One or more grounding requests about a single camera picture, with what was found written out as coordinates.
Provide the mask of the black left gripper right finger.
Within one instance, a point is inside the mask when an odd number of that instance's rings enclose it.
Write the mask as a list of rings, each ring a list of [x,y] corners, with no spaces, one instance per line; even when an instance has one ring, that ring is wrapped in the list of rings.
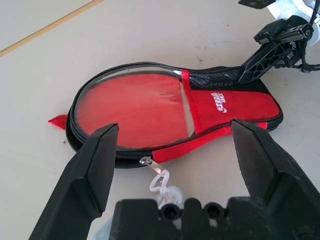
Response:
[[[263,204],[279,240],[320,238],[320,193],[296,160],[260,126],[230,124],[238,165],[250,197]]]

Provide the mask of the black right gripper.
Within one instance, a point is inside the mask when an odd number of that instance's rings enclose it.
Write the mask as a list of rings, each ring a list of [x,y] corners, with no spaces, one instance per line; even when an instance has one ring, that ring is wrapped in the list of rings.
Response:
[[[267,24],[254,36],[261,46],[241,65],[238,83],[254,82],[273,66],[307,68],[306,48],[314,34],[312,24],[297,15]]]

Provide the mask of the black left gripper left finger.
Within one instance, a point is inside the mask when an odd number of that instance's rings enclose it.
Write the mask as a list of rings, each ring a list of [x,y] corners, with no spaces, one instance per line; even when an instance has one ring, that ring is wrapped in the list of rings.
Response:
[[[64,168],[31,240],[85,240],[106,209],[114,176],[119,126],[96,130]]]

